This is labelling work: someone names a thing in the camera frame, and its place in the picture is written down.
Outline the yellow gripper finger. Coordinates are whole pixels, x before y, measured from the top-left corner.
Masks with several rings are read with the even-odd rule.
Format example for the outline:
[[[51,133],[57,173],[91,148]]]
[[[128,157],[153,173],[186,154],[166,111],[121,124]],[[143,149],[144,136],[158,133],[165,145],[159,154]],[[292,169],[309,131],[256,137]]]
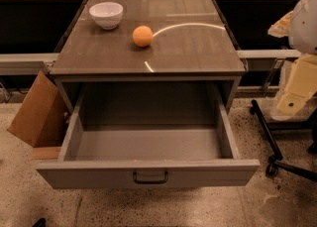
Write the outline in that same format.
[[[295,115],[317,92],[317,56],[301,55],[292,65],[289,78],[276,109],[284,115]]]

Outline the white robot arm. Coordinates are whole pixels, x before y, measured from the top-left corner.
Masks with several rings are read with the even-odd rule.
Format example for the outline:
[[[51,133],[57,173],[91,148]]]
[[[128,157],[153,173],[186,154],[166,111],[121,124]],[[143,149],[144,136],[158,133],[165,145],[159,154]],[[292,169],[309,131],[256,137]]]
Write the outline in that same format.
[[[301,52],[276,104],[283,115],[294,115],[317,92],[317,0],[300,0],[269,33],[288,36],[289,45]]]

